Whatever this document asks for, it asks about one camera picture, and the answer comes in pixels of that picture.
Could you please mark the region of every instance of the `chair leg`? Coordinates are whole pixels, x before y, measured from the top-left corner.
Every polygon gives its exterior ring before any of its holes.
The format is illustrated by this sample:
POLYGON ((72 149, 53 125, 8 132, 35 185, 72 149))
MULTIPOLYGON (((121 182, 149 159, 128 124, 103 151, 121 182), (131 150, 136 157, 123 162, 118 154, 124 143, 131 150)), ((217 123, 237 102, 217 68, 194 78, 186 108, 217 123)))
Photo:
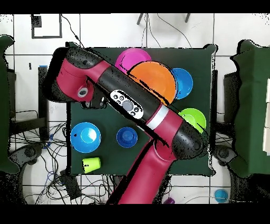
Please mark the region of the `chair leg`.
POLYGON ((190 17, 190 13, 187 14, 187 17, 186 17, 186 20, 185 20, 186 23, 188 22, 189 17, 190 17))
POLYGON ((138 21, 137 21, 137 25, 140 24, 142 16, 143 16, 143 13, 140 13, 140 16, 139 16, 138 21))

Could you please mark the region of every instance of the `white stripe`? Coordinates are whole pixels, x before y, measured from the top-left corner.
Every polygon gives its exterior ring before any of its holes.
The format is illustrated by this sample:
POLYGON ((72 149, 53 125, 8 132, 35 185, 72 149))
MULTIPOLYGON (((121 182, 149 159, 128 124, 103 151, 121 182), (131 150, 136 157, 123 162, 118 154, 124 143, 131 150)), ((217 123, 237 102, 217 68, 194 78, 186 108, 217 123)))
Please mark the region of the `white stripe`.
POLYGON ((157 114, 154 116, 154 118, 149 122, 147 126, 150 127, 152 130, 154 130, 164 120, 168 111, 169 111, 169 108, 162 105, 159 111, 157 112, 157 114))

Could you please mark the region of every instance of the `blue plate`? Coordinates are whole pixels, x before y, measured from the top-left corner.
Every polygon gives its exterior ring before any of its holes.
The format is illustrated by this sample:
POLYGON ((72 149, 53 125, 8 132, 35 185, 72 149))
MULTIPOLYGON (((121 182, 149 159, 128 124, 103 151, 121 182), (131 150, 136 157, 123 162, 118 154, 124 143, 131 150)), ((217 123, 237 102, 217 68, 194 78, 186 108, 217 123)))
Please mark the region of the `blue plate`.
POLYGON ((176 99, 183 99, 190 94, 193 87, 193 80, 191 75, 181 68, 172 69, 171 73, 175 78, 177 93, 176 99))
POLYGON ((116 140, 122 147, 131 148, 135 146, 138 140, 138 135, 133 128, 123 127, 117 132, 116 140))
POLYGON ((79 123, 71 130, 70 141, 78 152, 91 153, 99 147, 100 131, 91 123, 79 123))

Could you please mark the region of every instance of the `orange plate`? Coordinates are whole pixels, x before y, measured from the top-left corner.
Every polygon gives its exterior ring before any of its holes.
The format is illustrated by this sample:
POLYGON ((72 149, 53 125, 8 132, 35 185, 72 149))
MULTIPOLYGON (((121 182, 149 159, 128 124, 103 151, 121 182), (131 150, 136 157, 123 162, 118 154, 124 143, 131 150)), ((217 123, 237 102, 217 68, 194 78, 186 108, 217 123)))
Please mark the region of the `orange plate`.
POLYGON ((142 62, 127 75, 158 97, 164 105, 170 105, 176 95, 175 79, 170 70, 160 62, 142 62))

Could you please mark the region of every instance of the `green cup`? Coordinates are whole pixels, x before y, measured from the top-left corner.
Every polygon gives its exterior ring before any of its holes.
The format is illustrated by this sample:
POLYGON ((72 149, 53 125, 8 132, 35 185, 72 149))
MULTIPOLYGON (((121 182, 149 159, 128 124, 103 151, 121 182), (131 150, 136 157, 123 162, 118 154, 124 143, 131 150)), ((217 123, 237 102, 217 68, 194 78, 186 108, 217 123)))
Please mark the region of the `green cup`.
POLYGON ((206 119, 204 114, 194 108, 187 108, 178 113, 185 121, 190 123, 200 133, 206 128, 206 119))
POLYGON ((97 170, 101 167, 100 159, 98 157, 84 158, 82 160, 82 167, 83 167, 84 173, 89 173, 93 170, 97 170))

